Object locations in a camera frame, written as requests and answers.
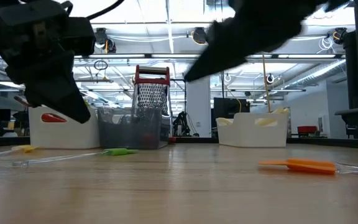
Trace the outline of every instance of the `orange spatula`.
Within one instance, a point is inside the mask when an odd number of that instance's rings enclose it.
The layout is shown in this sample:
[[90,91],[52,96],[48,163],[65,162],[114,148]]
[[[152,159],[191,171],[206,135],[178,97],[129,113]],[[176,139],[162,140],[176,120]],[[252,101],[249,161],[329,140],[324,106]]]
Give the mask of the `orange spatula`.
[[287,166],[290,170],[310,172],[315,174],[358,174],[357,166],[338,164],[330,161],[316,161],[312,159],[287,159],[285,161],[260,161],[259,165]]

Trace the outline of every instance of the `desk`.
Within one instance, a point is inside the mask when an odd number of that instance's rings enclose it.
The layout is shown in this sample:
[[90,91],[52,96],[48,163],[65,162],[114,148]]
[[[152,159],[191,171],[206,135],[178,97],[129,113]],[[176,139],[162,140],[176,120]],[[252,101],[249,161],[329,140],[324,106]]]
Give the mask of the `desk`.
[[358,149],[177,144],[127,156],[11,167],[25,158],[86,152],[38,150],[0,157],[0,223],[358,223],[358,175],[256,166],[262,159],[286,157],[358,166]]

